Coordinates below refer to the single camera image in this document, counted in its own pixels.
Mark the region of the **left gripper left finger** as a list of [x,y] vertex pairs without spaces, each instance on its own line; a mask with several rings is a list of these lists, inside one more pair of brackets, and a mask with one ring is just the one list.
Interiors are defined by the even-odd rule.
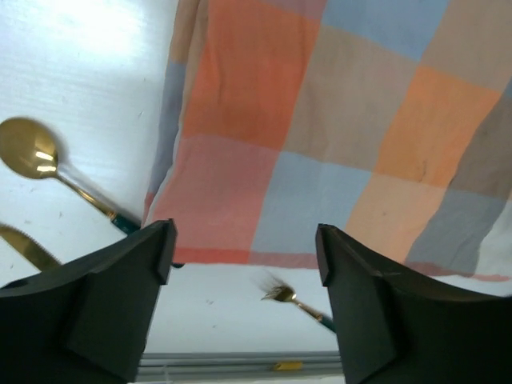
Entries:
[[177,230],[155,222],[91,254],[1,289],[4,383],[136,379]]

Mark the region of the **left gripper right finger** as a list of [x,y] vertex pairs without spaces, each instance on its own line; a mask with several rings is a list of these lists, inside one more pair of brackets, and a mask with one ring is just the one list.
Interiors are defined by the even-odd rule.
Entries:
[[335,226],[315,240],[348,383],[510,382],[510,298],[427,277]]

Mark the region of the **gold fork green handle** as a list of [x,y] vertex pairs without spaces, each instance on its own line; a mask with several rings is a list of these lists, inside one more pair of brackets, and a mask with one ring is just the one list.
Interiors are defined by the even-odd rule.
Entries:
[[336,333],[332,317],[308,306],[304,302],[301,302],[297,297],[295,289],[288,282],[268,273],[265,280],[261,280],[257,283],[257,287],[263,292],[263,297],[261,298],[262,301],[267,300],[292,304],[302,312],[308,314],[318,324],[322,325],[332,333]]

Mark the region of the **orange blue checkered cloth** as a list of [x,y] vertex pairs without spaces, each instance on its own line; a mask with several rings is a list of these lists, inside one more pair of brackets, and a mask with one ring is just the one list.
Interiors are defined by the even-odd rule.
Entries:
[[315,268],[331,224],[511,278],[508,1],[180,1],[143,222],[176,259]]

